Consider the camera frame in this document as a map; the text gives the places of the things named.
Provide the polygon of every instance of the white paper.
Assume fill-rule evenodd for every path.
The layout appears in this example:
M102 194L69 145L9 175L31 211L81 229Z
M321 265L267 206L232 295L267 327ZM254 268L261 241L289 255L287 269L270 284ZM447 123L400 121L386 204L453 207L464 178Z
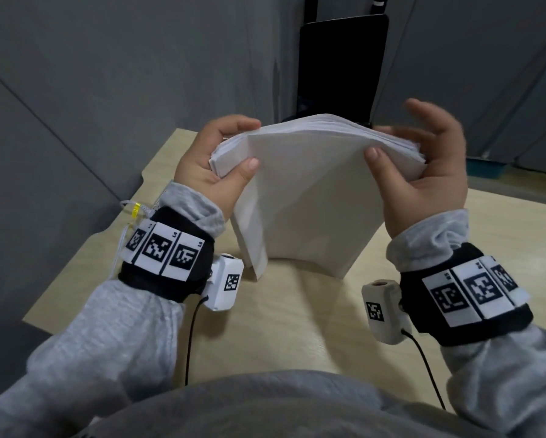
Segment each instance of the white paper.
M220 177L261 162L234 208L243 259L257 278L269 258L313 262L343 278L383 223L382 200L363 150L384 150L407 180L425 168L415 143L321 114L236 135L212 153Z

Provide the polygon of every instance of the gray sleeve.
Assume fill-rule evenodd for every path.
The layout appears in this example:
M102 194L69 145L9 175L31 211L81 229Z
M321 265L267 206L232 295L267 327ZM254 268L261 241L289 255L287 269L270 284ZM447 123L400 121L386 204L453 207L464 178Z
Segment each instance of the gray sleeve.
M180 184L170 183L161 204L213 237L225 229L218 207ZM170 390L183 310L118 280L102 283L0 395L0 437L70 436L94 417Z
M466 210L434 215L391 241L387 258L400 272L438 265L467 241L467 221ZM442 353L458 415L509 436L546 436L546 330L530 325Z

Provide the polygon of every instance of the wrist strap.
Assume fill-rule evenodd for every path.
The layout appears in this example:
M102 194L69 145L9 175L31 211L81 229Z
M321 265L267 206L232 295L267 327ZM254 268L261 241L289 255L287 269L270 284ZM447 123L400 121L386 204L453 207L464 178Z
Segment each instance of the wrist strap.
M170 207L144 220L121 252L118 279L167 300L201 294L210 278L214 239Z
M401 273L402 308L419 332L442 346L521 331L533 319L529 294L491 256L470 243L444 263Z

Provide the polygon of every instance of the wooden table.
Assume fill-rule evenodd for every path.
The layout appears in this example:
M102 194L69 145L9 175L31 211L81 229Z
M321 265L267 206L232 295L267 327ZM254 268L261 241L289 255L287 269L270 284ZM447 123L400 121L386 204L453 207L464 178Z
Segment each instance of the wooden table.
M133 196L152 204L173 177L180 157L196 133L177 129L143 171ZM470 190L471 241L494 255L533 296L535 320L546 328L546 205ZM130 214L92 235L60 272L24 320L50 333L62 331L78 314L94 288L104 281ZM317 266L271 260L256 282L245 271L233 309L198 313L190 362L190 380L291 368L342 373L369 381L399 397L439 405L419 352L410 341L378 343L366 321L361 287L376 279L399 278L384 257L388 235L382 226L343 281ZM217 252L240 256L230 224L216 241ZM191 309L190 297L179 334L175 385L181 385ZM439 346L417 336L437 385L449 372Z

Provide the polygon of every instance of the yellow cable tag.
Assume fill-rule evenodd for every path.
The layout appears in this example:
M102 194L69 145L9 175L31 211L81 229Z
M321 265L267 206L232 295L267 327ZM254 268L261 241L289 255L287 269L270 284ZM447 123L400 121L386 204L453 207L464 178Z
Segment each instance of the yellow cable tag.
M135 206L133 206L133 211L131 212L131 217L137 218L137 214L139 213L140 208L141 208L141 203L135 203Z

